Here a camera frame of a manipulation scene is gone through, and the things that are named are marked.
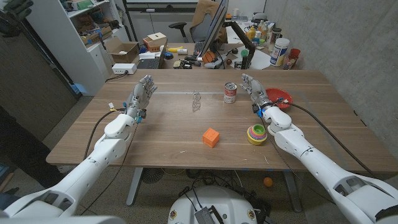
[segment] chair backrest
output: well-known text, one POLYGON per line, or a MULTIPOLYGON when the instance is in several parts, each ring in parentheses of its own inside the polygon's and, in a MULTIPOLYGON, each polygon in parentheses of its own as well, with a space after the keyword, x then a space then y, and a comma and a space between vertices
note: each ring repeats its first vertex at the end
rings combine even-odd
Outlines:
POLYGON ((202 23, 192 27, 191 36, 194 42, 205 41, 212 20, 211 15, 207 13, 202 23))
POLYGON ((205 41, 210 24, 220 4, 210 0, 199 0, 193 15, 190 33, 194 42, 205 41))

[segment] orange ball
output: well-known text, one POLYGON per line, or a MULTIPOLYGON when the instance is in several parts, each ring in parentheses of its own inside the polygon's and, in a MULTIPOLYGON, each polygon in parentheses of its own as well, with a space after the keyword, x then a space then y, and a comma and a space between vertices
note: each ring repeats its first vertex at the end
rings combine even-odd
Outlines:
POLYGON ((269 177, 264 178, 264 185, 267 187, 272 186, 272 179, 269 177))
POLYGON ((207 52, 203 55, 202 60, 203 60, 204 63, 210 63, 210 62, 213 61, 214 58, 215 58, 214 53, 211 52, 211 51, 207 51, 207 52))

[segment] table leg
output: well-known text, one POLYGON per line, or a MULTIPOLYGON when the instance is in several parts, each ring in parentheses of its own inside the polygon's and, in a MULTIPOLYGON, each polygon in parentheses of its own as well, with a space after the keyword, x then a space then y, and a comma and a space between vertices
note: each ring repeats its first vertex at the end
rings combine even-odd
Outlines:
POLYGON ((134 174, 132 176, 132 181, 130 185, 129 195, 127 196, 127 201, 126 201, 128 206, 134 204, 136 195, 138 193, 139 183, 141 182, 141 174, 143 169, 144 168, 142 167, 136 167, 136 169, 134 170, 134 174))
POLYGON ((287 191, 290 195, 290 200, 292 201, 293 210, 295 212, 301 212, 302 207, 300 203, 299 193, 296 188, 296 183, 294 182, 293 173, 290 171, 283 171, 287 191))

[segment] red can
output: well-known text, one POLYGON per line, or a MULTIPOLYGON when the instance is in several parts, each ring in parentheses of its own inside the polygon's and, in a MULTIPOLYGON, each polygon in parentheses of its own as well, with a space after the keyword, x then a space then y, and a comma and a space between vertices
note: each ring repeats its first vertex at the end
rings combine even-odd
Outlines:
POLYGON ((238 86, 233 83, 229 82, 225 84, 224 89, 224 102, 225 103, 234 103, 236 98, 236 89, 238 86))

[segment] laptop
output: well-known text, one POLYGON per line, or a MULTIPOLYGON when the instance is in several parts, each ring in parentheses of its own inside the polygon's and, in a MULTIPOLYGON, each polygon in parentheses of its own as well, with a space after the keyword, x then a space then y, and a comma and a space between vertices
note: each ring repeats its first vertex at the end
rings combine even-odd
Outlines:
POLYGON ((140 59, 137 68, 138 69, 161 69, 164 64, 166 48, 167 48, 167 40, 166 40, 166 43, 164 44, 164 48, 162 50, 162 53, 160 53, 159 58, 140 59))

